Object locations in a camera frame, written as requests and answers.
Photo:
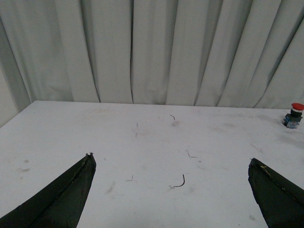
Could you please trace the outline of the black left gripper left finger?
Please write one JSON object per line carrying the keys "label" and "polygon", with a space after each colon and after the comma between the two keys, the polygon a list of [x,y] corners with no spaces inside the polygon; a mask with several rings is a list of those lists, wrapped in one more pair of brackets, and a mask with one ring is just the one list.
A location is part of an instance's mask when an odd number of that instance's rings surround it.
{"label": "black left gripper left finger", "polygon": [[62,173],[33,197],[0,219],[2,228],[75,228],[96,170],[93,154]]}

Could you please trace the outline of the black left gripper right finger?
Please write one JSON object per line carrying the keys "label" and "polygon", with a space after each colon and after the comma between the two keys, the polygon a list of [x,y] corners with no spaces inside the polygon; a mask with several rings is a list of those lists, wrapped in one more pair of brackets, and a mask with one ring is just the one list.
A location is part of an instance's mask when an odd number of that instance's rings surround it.
{"label": "black left gripper right finger", "polygon": [[251,159],[248,181],[269,228],[304,226],[304,190],[263,164]]}

